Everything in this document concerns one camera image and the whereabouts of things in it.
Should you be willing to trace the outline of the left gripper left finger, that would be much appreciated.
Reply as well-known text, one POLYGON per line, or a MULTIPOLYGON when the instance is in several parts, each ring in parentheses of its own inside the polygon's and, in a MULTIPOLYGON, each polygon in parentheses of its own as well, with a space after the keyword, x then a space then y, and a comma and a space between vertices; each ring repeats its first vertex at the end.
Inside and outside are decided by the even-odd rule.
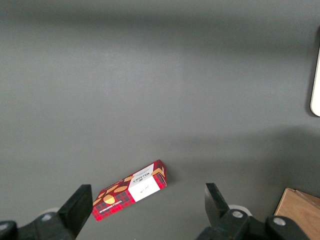
POLYGON ((13 220, 0 222, 2 240, 74 240, 93 210, 92 186, 81 185, 58 211, 41 214, 18 227, 13 220))

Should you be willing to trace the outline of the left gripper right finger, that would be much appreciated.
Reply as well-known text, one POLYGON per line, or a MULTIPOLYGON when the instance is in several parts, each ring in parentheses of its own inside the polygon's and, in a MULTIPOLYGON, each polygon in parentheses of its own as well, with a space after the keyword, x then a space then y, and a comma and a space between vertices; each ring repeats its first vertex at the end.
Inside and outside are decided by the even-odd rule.
POLYGON ((308 240, 292 219, 270 215, 258 221, 240 208, 231 209, 215 183, 205 184, 205 211, 210 226, 198 240, 308 240))

